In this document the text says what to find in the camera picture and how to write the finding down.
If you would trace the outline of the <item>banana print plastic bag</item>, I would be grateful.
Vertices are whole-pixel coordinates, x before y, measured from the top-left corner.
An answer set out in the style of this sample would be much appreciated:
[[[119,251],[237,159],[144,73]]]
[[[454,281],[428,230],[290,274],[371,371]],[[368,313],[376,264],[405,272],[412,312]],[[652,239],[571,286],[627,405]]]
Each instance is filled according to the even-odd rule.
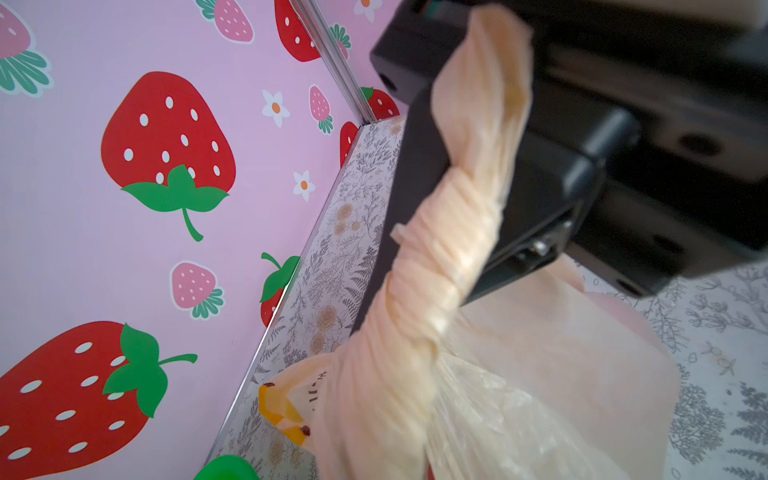
[[[323,479],[660,479],[680,373],[570,259],[467,298],[498,241],[532,103],[531,29],[474,8],[431,113],[450,165],[361,328],[264,383],[261,415]]]

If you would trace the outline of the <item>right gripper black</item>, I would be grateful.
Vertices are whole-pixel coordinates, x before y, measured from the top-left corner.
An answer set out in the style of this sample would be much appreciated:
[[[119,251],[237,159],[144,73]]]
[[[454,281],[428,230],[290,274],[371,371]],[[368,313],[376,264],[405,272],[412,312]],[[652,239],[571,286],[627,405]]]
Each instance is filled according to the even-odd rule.
[[[636,298],[767,256],[763,1],[506,1],[533,105],[477,300],[568,254]]]

